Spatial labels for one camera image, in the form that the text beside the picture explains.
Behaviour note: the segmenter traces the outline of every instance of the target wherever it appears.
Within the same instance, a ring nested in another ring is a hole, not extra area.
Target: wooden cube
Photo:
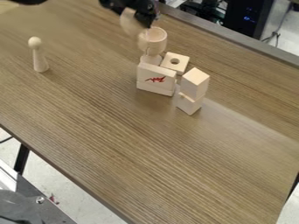
[[[204,96],[199,97],[197,100],[193,100],[183,93],[178,93],[177,107],[182,109],[189,116],[193,115],[197,110],[201,108]]]
[[[155,94],[159,94],[159,95],[168,95],[168,96],[173,96],[176,87],[174,87],[172,90],[167,90],[164,88],[159,88],[159,87],[155,87],[153,85],[149,85],[143,81],[138,81],[137,82],[137,88],[141,89],[141,90],[145,90],[145,91],[149,91]]]
[[[155,88],[172,91],[176,85],[177,72],[147,63],[137,67],[137,81]]]
[[[177,71],[177,74],[182,75],[187,68],[190,57],[182,54],[167,52],[160,67],[165,67]]]
[[[184,74],[180,91],[193,100],[203,96],[209,87],[210,75],[200,71],[196,67]]]

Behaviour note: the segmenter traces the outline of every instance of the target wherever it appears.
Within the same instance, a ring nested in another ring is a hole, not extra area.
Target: wooden table
[[[141,52],[97,1],[8,11],[0,123],[129,223],[275,223],[299,165],[296,58],[248,38],[262,46],[249,49],[243,36],[199,18],[190,20],[199,27],[186,22],[159,24],[168,51],[212,76],[193,116],[136,89]],[[44,74],[32,70],[33,35],[45,42]]]

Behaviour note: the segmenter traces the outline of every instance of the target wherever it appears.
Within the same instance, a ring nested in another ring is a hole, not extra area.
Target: table edge
[[[196,17],[187,12],[172,8],[164,3],[159,3],[159,9],[162,14],[175,18],[188,25],[196,27],[205,32],[209,32],[212,35],[233,42],[236,45],[243,46],[254,52],[261,53],[274,60],[279,60],[280,62],[299,68],[299,56],[296,56],[290,52],[285,52],[274,46],[262,43],[258,39],[250,38],[244,34],[229,30],[224,26],[214,24],[210,21],[204,20],[203,18]]]

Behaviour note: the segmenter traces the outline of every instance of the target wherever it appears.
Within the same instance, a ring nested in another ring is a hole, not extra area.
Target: red marking
[[[147,79],[146,81],[153,81],[153,82],[164,82],[164,79],[165,79],[166,76],[164,77],[156,77],[156,78],[150,78],[150,79]]]
[[[51,197],[49,198],[49,200],[51,202],[53,202],[55,205],[59,205],[60,204],[60,202],[56,201],[56,199],[54,198],[54,194],[51,194]]]

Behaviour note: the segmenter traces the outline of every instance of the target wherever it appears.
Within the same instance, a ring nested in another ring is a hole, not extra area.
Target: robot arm
[[[41,4],[47,0],[11,0],[19,4],[34,5]],[[144,27],[150,28],[156,19],[157,11],[155,0],[99,0],[100,4],[107,9],[112,10],[119,16],[125,8],[129,7],[136,11],[135,19]]]

